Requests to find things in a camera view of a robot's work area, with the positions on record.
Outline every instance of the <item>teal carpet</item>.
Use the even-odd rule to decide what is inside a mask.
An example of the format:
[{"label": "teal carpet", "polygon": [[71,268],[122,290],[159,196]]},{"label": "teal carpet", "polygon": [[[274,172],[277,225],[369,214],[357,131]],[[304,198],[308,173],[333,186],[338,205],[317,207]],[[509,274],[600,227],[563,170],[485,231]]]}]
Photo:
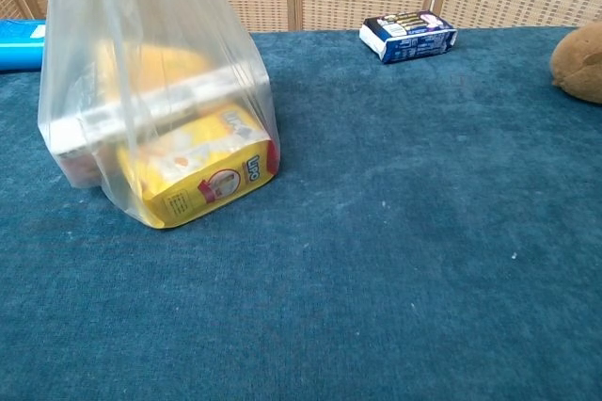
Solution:
[{"label": "teal carpet", "polygon": [[0,75],[0,399],[602,399],[602,107],[563,28],[382,65],[265,34],[267,186],[158,232],[71,189]]}]

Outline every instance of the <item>clear plastic bag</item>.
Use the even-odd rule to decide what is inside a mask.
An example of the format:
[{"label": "clear plastic bag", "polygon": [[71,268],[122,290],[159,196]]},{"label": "clear plastic bag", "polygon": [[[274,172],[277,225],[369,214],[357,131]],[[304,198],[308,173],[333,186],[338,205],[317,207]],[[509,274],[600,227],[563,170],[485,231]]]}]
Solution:
[{"label": "clear plastic bag", "polygon": [[49,0],[39,128],[72,186],[154,228],[279,164],[269,78],[228,0]]}]

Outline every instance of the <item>box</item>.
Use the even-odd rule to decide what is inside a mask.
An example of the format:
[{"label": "box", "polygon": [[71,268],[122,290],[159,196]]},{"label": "box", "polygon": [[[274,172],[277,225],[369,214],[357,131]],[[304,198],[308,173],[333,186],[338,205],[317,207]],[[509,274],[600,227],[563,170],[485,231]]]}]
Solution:
[{"label": "box", "polygon": [[378,54],[383,63],[448,52],[457,29],[430,10],[367,18],[359,37]]},{"label": "box", "polygon": [[[269,86],[267,76],[245,76],[250,70],[245,63],[212,67],[190,52],[152,45],[134,47],[129,55],[136,68],[128,80],[135,108],[146,111],[134,114],[134,128],[141,134],[149,128],[161,131],[175,122],[193,120],[216,104],[253,97]],[[116,145],[128,134],[109,44],[99,44],[97,60],[88,75],[99,86],[99,91],[90,93],[92,105],[48,124],[49,150],[75,187],[100,185],[103,171],[113,166]]]},{"label": "box", "polygon": [[136,147],[118,149],[141,219],[177,227],[266,184],[274,142],[249,109],[232,103]]}]

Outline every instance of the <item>plush toy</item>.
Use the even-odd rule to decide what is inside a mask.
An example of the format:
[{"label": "plush toy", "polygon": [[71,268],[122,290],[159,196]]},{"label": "plush toy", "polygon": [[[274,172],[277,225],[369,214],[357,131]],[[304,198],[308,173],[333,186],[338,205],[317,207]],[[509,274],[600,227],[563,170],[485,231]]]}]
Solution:
[{"label": "plush toy", "polygon": [[586,102],[602,104],[602,22],[569,33],[551,60],[554,86]]}]

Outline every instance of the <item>yellow package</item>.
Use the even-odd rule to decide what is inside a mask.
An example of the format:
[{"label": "yellow package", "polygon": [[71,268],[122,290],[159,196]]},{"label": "yellow package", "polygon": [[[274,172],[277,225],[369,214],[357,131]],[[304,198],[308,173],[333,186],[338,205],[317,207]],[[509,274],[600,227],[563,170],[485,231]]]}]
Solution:
[{"label": "yellow package", "polygon": [[177,227],[273,178],[276,148],[259,121],[229,104],[137,148],[118,150],[142,219]]},{"label": "yellow package", "polygon": [[[151,45],[124,45],[131,92],[142,93],[157,88],[167,88],[186,78],[208,72],[213,68],[200,55],[180,48]],[[115,55],[109,43],[98,47],[99,73],[103,78],[104,98],[120,98]]]}]

